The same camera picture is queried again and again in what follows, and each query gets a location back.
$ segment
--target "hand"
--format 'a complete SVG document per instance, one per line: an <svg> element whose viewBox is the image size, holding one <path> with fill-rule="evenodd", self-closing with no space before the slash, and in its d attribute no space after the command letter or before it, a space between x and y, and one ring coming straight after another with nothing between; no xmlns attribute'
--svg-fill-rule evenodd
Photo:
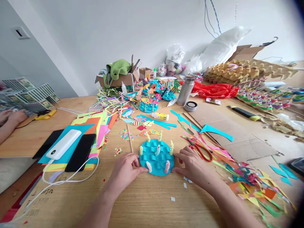
<svg viewBox="0 0 304 228"><path fill-rule="evenodd" d="M114 201L139 174L148 172L147 168L138 167L138 158L138 155L128 153L120 157L116 162L112 174L104 187L104 191L108 191Z"/></svg>
<svg viewBox="0 0 304 228"><path fill-rule="evenodd" d="M174 153L179 162L185 163L185 168L174 167L171 172L184 175L195 184L205 189L209 194L226 184L219 178L213 167L207 165L197 152L186 146L180 153Z"/></svg>
<svg viewBox="0 0 304 228"><path fill-rule="evenodd" d="M9 116L9 121L13 121L17 124L21 123L22 121L26 120L27 115L25 114L25 109L22 109L20 111L17 112L13 112L10 116Z"/></svg>
<svg viewBox="0 0 304 228"><path fill-rule="evenodd" d="M0 126L5 124L8 117L13 113L13 110L5 110L3 112L0 112Z"/></svg>

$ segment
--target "smartphone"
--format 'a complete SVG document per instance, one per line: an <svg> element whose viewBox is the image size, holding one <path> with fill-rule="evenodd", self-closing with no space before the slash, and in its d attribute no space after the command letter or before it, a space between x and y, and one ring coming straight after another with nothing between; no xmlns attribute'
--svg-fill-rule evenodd
<svg viewBox="0 0 304 228"><path fill-rule="evenodd" d="M94 144L96 134L83 135L74 150L68 164L66 165L65 172L76 172L85 161L88 159L92 145Z"/></svg>
<svg viewBox="0 0 304 228"><path fill-rule="evenodd" d="M51 148L51 146L56 142L56 140L59 138L62 130L56 130L51 133L51 135L48 137L48 139L44 142L44 144L40 147L40 149L37 151L37 153L32 157L32 159L39 159L42 158L42 156Z"/></svg>

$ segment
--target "stainless steel thermos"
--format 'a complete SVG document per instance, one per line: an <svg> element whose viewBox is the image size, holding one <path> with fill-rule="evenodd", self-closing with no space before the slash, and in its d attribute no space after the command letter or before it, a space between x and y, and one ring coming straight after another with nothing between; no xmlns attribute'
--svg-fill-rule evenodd
<svg viewBox="0 0 304 228"><path fill-rule="evenodd" d="M183 83L183 86L181 87L181 90L180 90L180 95L178 96L178 99L177 99L177 105L179 106L185 106L187 101L188 101L188 98L190 96L190 93L193 89L193 86L194 86L194 79L193 78L186 78L184 83Z"/></svg>

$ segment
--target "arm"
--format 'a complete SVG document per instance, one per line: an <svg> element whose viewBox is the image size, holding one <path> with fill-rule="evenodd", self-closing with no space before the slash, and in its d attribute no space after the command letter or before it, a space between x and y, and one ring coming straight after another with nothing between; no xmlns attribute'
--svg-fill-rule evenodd
<svg viewBox="0 0 304 228"><path fill-rule="evenodd" d="M23 109L11 113L6 123L0 127L0 144L2 144L13 133L19 123L27 118L24 111L25 110Z"/></svg>
<svg viewBox="0 0 304 228"><path fill-rule="evenodd" d="M229 228L263 227L195 151L185 147L174 156L185 163L185 168L174 167L172 172L186 176L205 189L215 199Z"/></svg>
<svg viewBox="0 0 304 228"><path fill-rule="evenodd" d="M129 153L118 159L108 182L82 219L80 228L109 226L115 200L140 173L148 172L145 167L138 167L138 158L138 155Z"/></svg>

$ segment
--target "cardboard box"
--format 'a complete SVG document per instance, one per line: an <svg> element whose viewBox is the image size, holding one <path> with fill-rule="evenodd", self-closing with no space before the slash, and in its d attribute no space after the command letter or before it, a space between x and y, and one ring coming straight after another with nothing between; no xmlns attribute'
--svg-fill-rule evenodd
<svg viewBox="0 0 304 228"><path fill-rule="evenodd" d="M145 78L150 80L151 75L151 69L150 68L139 68L139 78L143 81Z"/></svg>
<svg viewBox="0 0 304 228"><path fill-rule="evenodd" d="M232 56L227 60L227 62L231 60L250 60L253 59L256 54L261 51L263 47L250 47L250 45L241 45L237 46L236 51L232 54Z"/></svg>
<svg viewBox="0 0 304 228"><path fill-rule="evenodd" d="M239 162L246 162L277 154L277 151L253 134L246 131L238 123L230 120L210 105L200 104L196 111L189 114L203 127L208 124L233 136L233 142L227 138L210 132L209 134L227 149L228 153Z"/></svg>

